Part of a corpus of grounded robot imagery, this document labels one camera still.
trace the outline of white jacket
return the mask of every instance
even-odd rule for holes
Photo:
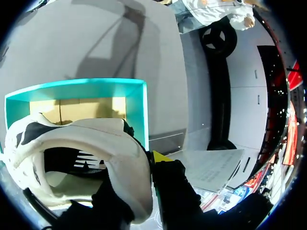
[[[230,24],[236,30],[246,30],[244,18],[250,17],[253,22],[253,7],[244,3],[244,0],[207,0],[204,5],[201,0],[182,0],[191,14],[203,25],[208,26],[227,15],[230,15]]]

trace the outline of hand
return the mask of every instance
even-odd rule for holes
[[[255,23],[253,22],[252,18],[250,17],[245,17],[244,18],[244,26],[251,28],[254,27]]]

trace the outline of white floor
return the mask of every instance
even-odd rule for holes
[[[211,89],[198,32],[181,35],[188,84],[189,124],[185,147],[207,150],[211,139]]]

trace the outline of paper sheet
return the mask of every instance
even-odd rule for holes
[[[186,177],[192,186],[218,193],[234,174],[242,155],[243,149],[183,150],[168,157],[183,163]]]

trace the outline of red banner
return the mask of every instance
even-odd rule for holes
[[[297,121],[295,110],[292,102],[290,102],[290,116],[288,122],[288,139],[287,147],[283,158],[283,164],[293,165],[297,144]]]
[[[288,75],[290,90],[294,90],[303,83],[303,78],[301,72],[299,71],[298,62],[295,62],[293,70],[295,71],[291,71]]]

